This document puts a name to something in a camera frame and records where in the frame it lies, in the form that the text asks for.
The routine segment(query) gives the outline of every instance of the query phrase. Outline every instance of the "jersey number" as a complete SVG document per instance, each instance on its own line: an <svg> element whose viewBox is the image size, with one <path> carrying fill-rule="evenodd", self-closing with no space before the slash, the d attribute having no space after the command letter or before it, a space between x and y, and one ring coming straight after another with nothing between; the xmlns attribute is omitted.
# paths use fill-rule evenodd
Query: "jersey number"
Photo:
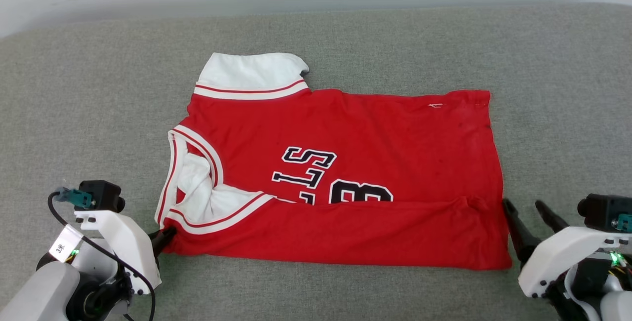
<svg viewBox="0 0 632 321"><path fill-rule="evenodd" d="M291 182L306 186L308 189L314 190L318 187L320 180L325 171L332 166L338 156L334 152L323 152L316 150L303 150L300 147L287 147L285 154L281 159L286 163L310 164L305 172L306 176L296 177L281 172L273 172L273 181L275 182ZM299 197L307 204L314 204L316 194L301 191ZM329 186L329 203L336 204L345 201L393 201L393 194L388 188L379 185L359 183L354 181L345 181L336 179Z"/></svg>

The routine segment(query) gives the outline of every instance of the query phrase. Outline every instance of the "black cable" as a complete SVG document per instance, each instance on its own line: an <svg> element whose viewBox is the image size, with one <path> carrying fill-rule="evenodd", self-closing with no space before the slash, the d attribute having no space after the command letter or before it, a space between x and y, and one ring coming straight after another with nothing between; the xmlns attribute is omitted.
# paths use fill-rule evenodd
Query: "black cable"
<svg viewBox="0 0 632 321"><path fill-rule="evenodd" d="M61 215L59 215L59 213L57 213L57 210L55 210L55 206L52 204L52 198L56 197L57 195L59 195L59 191L55 191L54 193L51 193L48 196L48 208L50 210L50 213L52 213L52 215L55 218L57 218L57 221L59 221L59 223L61 223L63 226L66 226L66 225L68 225L68 222L66 222L66 220L64 220L64 218L61 217ZM126 263L122 259L118 258L114 254L109 253L103 247L99 246L98 244L93 242L88 237L82 236L81 240L83 242L86 242L90 246L92 246L97 251L105 254L106 256L108 256L108 257L112 258L113 260L117 261L118 263L122 264L125 268L129 269L135 276L138 276L140 278L140 280L142 280L147 285L147 287L149 288L149 294L152 297L152 307L151 307L151 312L149 313L149 321L153 321L154 320L154 312L156 312L156 295L154 294L154 288L152 287L152 284L149 282L149 280L147 280L147 278L145 278L145 276L143 274L140 274L136 269L131 267L131 265L129 265L128 263ZM126 319L133 321L133 319L131 317L129 317L129 315L126 314L124 316L125 316Z"/></svg>

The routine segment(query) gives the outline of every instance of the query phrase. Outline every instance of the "gray fabric surface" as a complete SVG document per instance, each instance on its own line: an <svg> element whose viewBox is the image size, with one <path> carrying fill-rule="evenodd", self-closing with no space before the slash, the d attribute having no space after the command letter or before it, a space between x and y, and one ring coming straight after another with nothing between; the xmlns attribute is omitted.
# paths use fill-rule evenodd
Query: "gray fabric surface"
<svg viewBox="0 0 632 321"><path fill-rule="evenodd" d="M417 95L492 91L505 195L540 236L536 198L572 224L587 193L632 195L632 8L543 4L73 24L0 40L0 307L60 227L45 197L63 179L122 186L145 231L214 51L295 53L313 89ZM62 211L70 218L70 208ZM156 320L553 319L517 268L317 265L160 258ZM149 298L131 310L146 319Z"/></svg>

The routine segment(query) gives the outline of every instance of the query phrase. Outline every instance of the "red fabric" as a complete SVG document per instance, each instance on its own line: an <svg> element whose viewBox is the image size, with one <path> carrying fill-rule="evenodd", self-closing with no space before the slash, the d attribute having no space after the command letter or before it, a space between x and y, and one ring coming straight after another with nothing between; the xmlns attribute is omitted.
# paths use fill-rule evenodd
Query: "red fabric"
<svg viewBox="0 0 632 321"><path fill-rule="evenodd" d="M301 202L271 200L235 226L204 236L180 230L170 250L302 262L508 268L489 99L488 91L402 97L326 89L272 100L194 94L181 125L218 152L224 184ZM289 147L300 148L292 157L305 150L336 157L328 168L316 164L323 157L283 161ZM275 172L308 180L310 168L323 172L314 189L273 181ZM393 201L330 204L338 180L382 186ZM302 203L301 193L314 194L315 205Z"/></svg>

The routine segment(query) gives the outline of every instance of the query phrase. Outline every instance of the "white sleeve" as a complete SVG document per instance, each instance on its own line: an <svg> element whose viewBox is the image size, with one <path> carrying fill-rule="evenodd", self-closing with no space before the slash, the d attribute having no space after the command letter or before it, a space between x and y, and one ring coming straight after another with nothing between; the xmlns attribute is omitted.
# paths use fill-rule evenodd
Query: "white sleeve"
<svg viewBox="0 0 632 321"><path fill-rule="evenodd" d="M290 53L213 53L199 75L194 94L237 100L281 98L308 89L301 76L307 72L307 64Z"/></svg>

